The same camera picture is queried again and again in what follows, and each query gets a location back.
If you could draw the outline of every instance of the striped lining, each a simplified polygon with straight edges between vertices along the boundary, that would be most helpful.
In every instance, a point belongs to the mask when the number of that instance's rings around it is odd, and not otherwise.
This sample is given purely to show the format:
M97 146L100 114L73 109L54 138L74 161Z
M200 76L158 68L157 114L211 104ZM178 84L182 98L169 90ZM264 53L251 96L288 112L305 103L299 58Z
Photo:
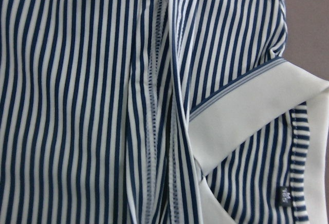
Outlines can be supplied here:
M306 103L290 110L293 127L291 146L290 186L293 197L295 223L309 223L304 198L304 171L309 146L309 127Z
M308 223L303 177L309 141L306 103L274 119L206 176L236 223ZM293 207L279 205L290 186Z

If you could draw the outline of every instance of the fabric fold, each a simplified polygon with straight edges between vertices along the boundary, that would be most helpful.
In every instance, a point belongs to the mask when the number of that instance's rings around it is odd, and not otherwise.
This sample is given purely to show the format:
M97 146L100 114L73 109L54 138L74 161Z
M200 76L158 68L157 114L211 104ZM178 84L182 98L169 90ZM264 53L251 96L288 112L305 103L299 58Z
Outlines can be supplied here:
M193 110L189 124L192 151L203 173L209 174L259 128L327 88L329 82L276 58L210 96Z
M234 224L235 221L229 216L229 214L220 205L217 199L212 194L207 185L205 177L199 183L200 198L202 203L202 216L204 224Z
M307 101L310 130L304 194L310 223L326 223L325 152L329 127L329 88Z

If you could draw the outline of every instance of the clothing label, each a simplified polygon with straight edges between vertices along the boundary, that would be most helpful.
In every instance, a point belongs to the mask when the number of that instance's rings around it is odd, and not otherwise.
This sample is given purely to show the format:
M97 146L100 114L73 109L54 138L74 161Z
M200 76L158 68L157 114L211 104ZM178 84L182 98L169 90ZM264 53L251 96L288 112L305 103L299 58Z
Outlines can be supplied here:
M279 196L281 206L291 207L293 205L293 201L291 200L291 189L289 186L280 186Z

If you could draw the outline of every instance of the striped shirt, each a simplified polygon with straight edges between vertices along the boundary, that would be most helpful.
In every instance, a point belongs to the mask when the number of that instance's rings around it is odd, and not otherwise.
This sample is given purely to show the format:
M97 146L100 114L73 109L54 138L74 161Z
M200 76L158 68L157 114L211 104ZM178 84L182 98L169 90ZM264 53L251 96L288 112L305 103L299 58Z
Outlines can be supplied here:
M311 219L308 113L328 82L282 58L284 0L0 0L0 16L0 223Z

